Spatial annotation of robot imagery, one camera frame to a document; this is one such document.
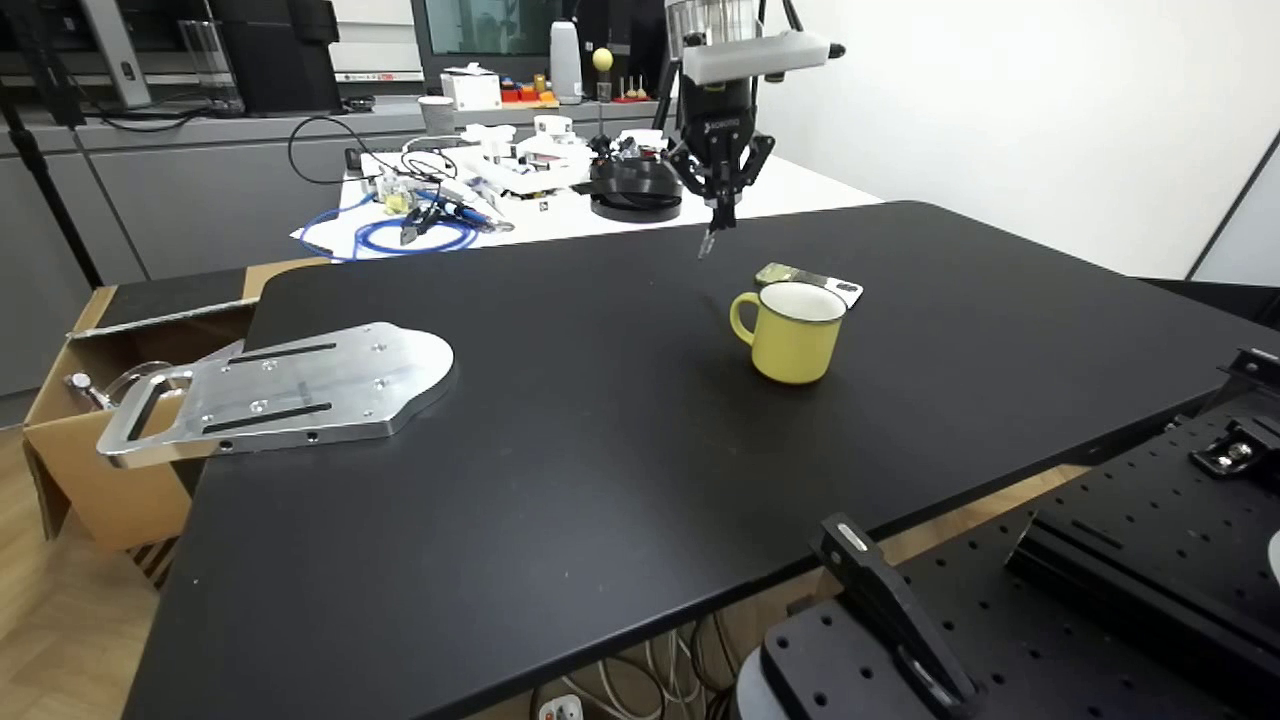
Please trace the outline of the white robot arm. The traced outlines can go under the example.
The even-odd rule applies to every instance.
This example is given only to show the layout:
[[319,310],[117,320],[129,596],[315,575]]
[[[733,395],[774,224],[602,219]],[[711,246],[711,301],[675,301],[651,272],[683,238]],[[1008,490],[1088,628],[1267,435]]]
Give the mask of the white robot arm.
[[688,50],[749,46],[761,35],[762,0],[668,0],[665,90],[675,99],[668,163],[711,207],[711,234],[734,224],[741,196],[762,172],[774,141],[754,127],[761,75],[733,66],[725,80],[690,80]]

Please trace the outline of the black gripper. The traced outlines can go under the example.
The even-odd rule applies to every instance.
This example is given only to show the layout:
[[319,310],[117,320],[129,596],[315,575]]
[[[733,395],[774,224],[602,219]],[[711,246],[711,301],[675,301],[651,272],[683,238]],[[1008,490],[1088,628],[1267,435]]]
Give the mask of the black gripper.
[[711,234],[734,229],[741,194],[761,177],[774,141],[754,133],[754,93],[749,80],[680,80],[670,163],[709,200]]

